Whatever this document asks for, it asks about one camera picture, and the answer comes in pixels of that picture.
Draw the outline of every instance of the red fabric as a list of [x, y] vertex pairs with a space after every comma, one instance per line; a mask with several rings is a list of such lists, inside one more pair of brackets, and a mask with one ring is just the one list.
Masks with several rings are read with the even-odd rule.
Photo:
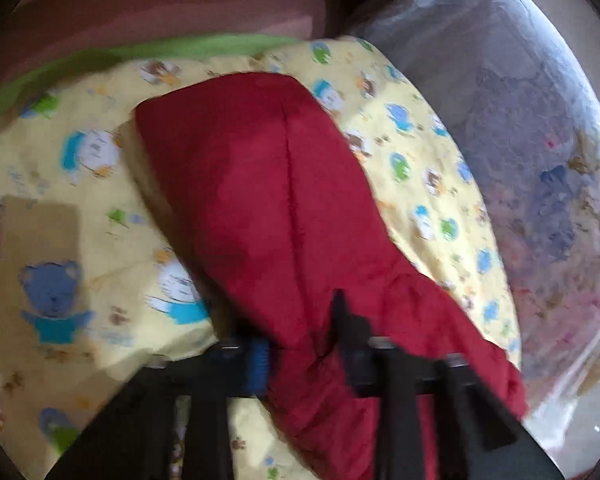
[[[354, 398], [330, 346], [342, 288], [375, 334], [429, 358], [465, 355], [522, 416], [522, 382], [437, 285], [389, 239], [365, 175], [295, 79], [228, 75], [136, 109], [158, 182], [206, 272], [277, 345], [274, 420], [324, 480], [372, 477], [378, 404]], [[436, 477], [422, 403], [427, 478]]]

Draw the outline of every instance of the plastic wrap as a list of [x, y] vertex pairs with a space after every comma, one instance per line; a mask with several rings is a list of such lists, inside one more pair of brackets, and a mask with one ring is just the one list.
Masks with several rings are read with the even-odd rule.
[[346, 32], [416, 85], [469, 164], [518, 310], [529, 420], [559, 444], [600, 354], [600, 103], [584, 72], [531, 0], [371, 0]]

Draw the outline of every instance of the green trim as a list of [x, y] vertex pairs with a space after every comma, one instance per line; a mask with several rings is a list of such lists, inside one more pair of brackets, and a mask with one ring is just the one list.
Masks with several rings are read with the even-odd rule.
[[53, 61], [1, 87], [0, 114], [16, 104], [21, 97], [42, 92], [62, 78], [77, 76], [85, 72], [106, 70], [118, 63], [132, 59], [154, 57], [206, 59], [213, 56], [254, 56], [277, 46], [297, 42], [298, 40], [294, 38], [264, 34], [213, 34], [172, 38], [132, 46], [83, 50]]

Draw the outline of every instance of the red jacket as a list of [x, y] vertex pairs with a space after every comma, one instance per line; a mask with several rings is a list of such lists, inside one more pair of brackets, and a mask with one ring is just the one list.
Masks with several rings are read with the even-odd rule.
[[[372, 478], [378, 419], [378, 402], [346, 386], [328, 337], [338, 288], [407, 352], [464, 354], [522, 416], [518, 371], [391, 242], [346, 141], [295, 79], [211, 79], [142, 103], [136, 124], [193, 253], [274, 342], [269, 408], [321, 478]], [[428, 399], [421, 418], [433, 479]]]

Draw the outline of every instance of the yellow cartoon print fabric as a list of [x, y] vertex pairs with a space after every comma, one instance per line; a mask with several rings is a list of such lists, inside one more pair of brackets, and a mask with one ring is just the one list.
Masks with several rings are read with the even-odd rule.
[[286, 46], [262, 63], [311, 90], [347, 137], [395, 244], [519, 366], [516, 311], [480, 191], [418, 90], [357, 38]]
[[[313, 93], [398, 247], [519, 364], [515, 310], [470, 170], [373, 46], [343, 38], [256, 59], [129, 62], [58, 83], [0, 122], [0, 442], [29, 480], [42, 480], [151, 354], [189, 356], [214, 340], [195, 277], [147, 211], [117, 129], [147, 98], [252, 71], [287, 73]], [[311, 476], [262, 408], [244, 402], [232, 418], [238, 476]]]

